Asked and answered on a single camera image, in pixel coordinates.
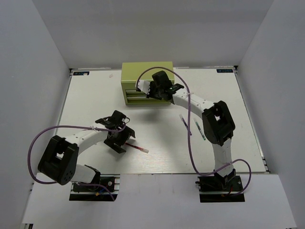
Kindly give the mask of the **red ink pen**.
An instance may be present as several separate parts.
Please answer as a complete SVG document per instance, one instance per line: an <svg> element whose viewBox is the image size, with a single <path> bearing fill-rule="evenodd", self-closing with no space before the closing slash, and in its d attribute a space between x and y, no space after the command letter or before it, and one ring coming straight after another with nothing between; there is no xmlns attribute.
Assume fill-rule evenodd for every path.
<svg viewBox="0 0 305 229"><path fill-rule="evenodd" d="M141 152L144 152L144 153L149 153L149 150L148 149L145 149L145 148L142 148L142 147L139 147L139 146L135 146L135 145L132 145L130 143L125 143L127 146L130 146L132 148L135 148L137 150L140 150Z"/></svg>

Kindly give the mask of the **purple ink pen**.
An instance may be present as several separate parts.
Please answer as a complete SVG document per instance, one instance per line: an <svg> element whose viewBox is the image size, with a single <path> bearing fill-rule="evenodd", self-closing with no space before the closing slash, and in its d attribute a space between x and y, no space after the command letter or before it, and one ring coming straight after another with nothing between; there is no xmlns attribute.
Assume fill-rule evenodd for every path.
<svg viewBox="0 0 305 229"><path fill-rule="evenodd" d="M180 117L181 121L183 122L185 128L186 128L187 130L189 130L189 126L188 126L186 120L184 119L183 115L182 115L182 114L179 114L179 117Z"/></svg>

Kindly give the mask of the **green metal drawer cabinet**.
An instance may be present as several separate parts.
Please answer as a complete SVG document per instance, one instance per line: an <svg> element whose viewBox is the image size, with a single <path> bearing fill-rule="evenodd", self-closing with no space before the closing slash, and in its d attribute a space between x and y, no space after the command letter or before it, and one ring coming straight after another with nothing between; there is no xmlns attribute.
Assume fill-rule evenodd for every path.
<svg viewBox="0 0 305 229"><path fill-rule="evenodd" d="M143 92L136 91L136 81L138 78L151 82L152 75L161 71L159 69L152 69L140 76L145 70L151 67L165 67L173 70L172 62L124 62L122 63L121 72L121 86L126 105L136 104L165 104L164 100L157 100L147 98Z"/></svg>

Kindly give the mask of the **green ink pen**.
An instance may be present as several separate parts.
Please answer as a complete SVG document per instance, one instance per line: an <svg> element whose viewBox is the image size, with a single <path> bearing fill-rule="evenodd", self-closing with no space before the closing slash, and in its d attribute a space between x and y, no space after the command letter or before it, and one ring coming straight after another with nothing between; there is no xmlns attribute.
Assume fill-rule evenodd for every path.
<svg viewBox="0 0 305 229"><path fill-rule="evenodd" d="M193 121L194 121L194 123L195 123L195 125L196 125L196 127L197 127L197 129L198 129L198 131L200 133L200 135L202 136L203 140L205 141L206 137L204 136L204 133L203 133L201 127L199 126L199 123L197 122L197 120L195 118L193 118Z"/></svg>

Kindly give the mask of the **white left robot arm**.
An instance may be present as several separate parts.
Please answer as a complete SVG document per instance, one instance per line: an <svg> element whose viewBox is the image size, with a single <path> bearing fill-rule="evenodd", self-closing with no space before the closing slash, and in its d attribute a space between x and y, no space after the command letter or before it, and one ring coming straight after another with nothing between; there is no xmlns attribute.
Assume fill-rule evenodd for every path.
<svg viewBox="0 0 305 229"><path fill-rule="evenodd" d="M78 164L78 156L103 142L118 154L125 153L123 145L135 138L135 131L127 126L130 120L115 110L111 116L96 120L91 126L61 125L60 128L80 129L70 136L53 136L38 164L38 171L60 185L69 182L84 183L89 190L100 187L101 173L88 165Z"/></svg>

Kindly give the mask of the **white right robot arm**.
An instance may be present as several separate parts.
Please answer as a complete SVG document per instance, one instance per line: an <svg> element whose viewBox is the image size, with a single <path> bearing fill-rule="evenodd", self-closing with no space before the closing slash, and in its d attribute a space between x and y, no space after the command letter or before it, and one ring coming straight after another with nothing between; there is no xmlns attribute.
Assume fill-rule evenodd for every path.
<svg viewBox="0 0 305 229"><path fill-rule="evenodd" d="M137 88L148 98L184 107L189 115L193 113L201 118L205 138L213 147L215 184L220 190L227 190L236 175L231 154L235 124L227 104L207 101L191 93L188 86L173 84L165 71L153 74L151 82L140 80Z"/></svg>

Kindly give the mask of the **right blue corner label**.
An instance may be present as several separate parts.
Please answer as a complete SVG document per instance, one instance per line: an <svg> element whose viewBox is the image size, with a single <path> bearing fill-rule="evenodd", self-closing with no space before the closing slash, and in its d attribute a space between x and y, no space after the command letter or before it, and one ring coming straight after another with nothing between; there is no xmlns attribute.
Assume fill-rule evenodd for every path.
<svg viewBox="0 0 305 229"><path fill-rule="evenodd" d="M233 73L233 69L216 69L217 73Z"/></svg>

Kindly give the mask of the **blue corner label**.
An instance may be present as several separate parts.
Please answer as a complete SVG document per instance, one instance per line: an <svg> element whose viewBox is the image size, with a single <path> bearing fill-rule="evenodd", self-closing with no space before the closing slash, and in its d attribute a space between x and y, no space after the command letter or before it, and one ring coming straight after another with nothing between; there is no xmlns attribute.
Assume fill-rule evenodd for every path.
<svg viewBox="0 0 305 229"><path fill-rule="evenodd" d="M233 69L216 69L217 73L233 73Z"/></svg>
<svg viewBox="0 0 305 229"><path fill-rule="evenodd" d="M84 76L84 75L89 75L89 71L81 71L81 72L73 72L73 76Z"/></svg>

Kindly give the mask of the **left blue corner label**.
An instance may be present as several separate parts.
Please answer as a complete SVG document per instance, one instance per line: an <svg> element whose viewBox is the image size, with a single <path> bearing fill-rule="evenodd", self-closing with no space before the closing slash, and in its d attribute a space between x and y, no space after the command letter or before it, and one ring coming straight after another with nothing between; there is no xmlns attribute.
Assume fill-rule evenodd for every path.
<svg viewBox="0 0 305 229"><path fill-rule="evenodd" d="M84 76L84 75L89 75L89 71L81 71L81 72L73 72L73 76Z"/></svg>

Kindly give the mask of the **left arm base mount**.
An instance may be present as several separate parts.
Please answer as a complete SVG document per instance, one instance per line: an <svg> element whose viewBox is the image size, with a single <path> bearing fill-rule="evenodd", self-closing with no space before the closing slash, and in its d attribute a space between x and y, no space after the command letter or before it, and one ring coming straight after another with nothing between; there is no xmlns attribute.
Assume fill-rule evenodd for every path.
<svg viewBox="0 0 305 229"><path fill-rule="evenodd" d="M120 175L101 175L99 186L72 183L69 201L113 202L119 194Z"/></svg>

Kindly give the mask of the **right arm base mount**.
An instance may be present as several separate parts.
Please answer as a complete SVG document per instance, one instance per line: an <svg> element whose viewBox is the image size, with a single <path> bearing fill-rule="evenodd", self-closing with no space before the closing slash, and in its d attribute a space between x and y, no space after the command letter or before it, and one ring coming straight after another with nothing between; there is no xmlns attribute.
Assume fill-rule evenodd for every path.
<svg viewBox="0 0 305 229"><path fill-rule="evenodd" d="M240 176L234 177L226 186L222 186L216 177L198 177L195 184L199 188L201 203L234 203L245 202Z"/></svg>

